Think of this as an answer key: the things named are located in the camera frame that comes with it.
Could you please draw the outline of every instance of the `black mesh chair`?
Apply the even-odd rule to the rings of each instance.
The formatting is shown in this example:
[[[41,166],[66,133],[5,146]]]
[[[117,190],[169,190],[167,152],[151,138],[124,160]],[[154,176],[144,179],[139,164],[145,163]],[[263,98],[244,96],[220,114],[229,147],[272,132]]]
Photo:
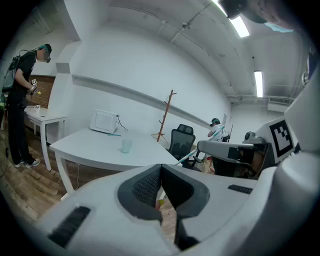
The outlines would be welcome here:
[[[193,134],[178,129],[173,129],[171,131],[171,144],[168,151],[177,160],[180,160],[181,158],[185,157],[187,154],[190,153],[191,147],[194,144],[195,139],[196,136],[194,136]]]
[[[194,134],[194,129],[191,126],[185,124],[180,124],[177,130],[187,134]]]

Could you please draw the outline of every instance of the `fluorescent light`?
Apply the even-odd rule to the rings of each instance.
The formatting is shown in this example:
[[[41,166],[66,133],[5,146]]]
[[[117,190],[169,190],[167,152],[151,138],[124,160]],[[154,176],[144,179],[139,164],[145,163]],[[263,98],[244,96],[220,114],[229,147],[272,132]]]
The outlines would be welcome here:
[[[216,4],[216,6],[220,8],[220,10],[224,13],[224,15],[227,16],[225,10],[218,3],[218,0],[212,0],[212,1]],[[244,21],[240,16],[236,17],[235,19],[229,19],[229,21],[234,26],[235,30],[238,32],[241,38],[244,38],[250,35]]]
[[[254,72],[255,77],[255,85],[256,85],[256,96],[257,97],[263,97],[264,96],[264,86],[263,86],[263,80],[262,80],[262,72],[261,71],[255,71]]]
[[[220,8],[220,10],[224,13],[224,15],[227,16],[225,10],[221,7],[220,4],[218,4],[218,0],[212,0],[212,1],[216,4],[216,6],[218,6]]]
[[[229,20],[241,38],[249,36],[249,31],[240,16],[236,17],[235,19],[229,19]]]

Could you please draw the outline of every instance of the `coat rack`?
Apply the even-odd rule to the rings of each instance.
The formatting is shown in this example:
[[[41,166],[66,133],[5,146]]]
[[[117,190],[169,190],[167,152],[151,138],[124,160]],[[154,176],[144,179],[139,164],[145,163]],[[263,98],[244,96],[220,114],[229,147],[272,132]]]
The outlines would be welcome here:
[[[156,133],[156,134],[152,134],[151,135],[151,136],[158,135],[158,138],[156,139],[157,142],[159,142],[160,137],[162,137],[168,143],[168,141],[164,137],[165,134],[162,133],[162,130],[164,128],[164,124],[165,124],[166,116],[167,116],[167,113],[168,113],[168,110],[169,110],[169,106],[170,106],[172,95],[175,95],[175,94],[177,94],[177,93],[176,92],[174,93],[174,90],[171,90],[168,103],[164,102],[166,104],[166,109],[165,109],[165,112],[164,112],[164,116],[163,116],[162,122],[159,120],[159,122],[161,124],[160,131],[158,133]]]

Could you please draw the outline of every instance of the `clear plastic cup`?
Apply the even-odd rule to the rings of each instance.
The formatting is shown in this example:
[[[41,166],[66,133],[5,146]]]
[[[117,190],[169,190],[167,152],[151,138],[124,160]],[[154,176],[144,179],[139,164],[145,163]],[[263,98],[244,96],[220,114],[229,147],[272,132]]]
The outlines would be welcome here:
[[[122,153],[128,154],[130,152],[132,142],[133,141],[131,139],[127,139],[127,138],[125,138],[122,141],[122,149],[121,149]]]

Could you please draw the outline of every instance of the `office chair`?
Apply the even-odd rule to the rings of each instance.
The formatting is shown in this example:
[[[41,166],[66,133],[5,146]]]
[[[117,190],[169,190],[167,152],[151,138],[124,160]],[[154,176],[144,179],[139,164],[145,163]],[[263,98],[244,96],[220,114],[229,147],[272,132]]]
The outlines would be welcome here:
[[[173,155],[177,160],[180,160],[181,158],[185,157],[187,154],[190,153],[191,147],[194,144],[195,139],[196,136],[193,134],[190,134],[182,130],[173,129],[171,131],[171,143],[168,152],[171,155]]]
[[[180,125],[178,126],[177,130],[178,130],[179,132],[183,132],[183,133],[189,134],[189,135],[193,135],[193,134],[194,134],[194,129],[193,129],[191,126],[188,126],[188,125],[185,125],[185,124],[180,124]],[[186,156],[187,154],[189,154],[190,151],[191,151],[191,148],[190,148],[190,149],[188,148],[188,151],[187,151],[187,153],[186,153],[184,156]],[[194,170],[194,171],[197,171],[197,172],[201,172],[201,170],[200,170],[199,168],[195,167],[196,162],[201,163],[201,160],[198,159],[199,153],[197,153],[197,155],[193,157],[195,160],[194,160],[194,162],[193,162],[192,164],[190,164],[190,163],[189,163],[189,160],[186,159],[185,161],[182,162],[182,166],[183,166],[184,168],[187,168],[187,169],[190,169],[190,170]]]
[[[177,130],[188,134],[194,134],[194,129],[191,126],[185,124],[180,124]]]

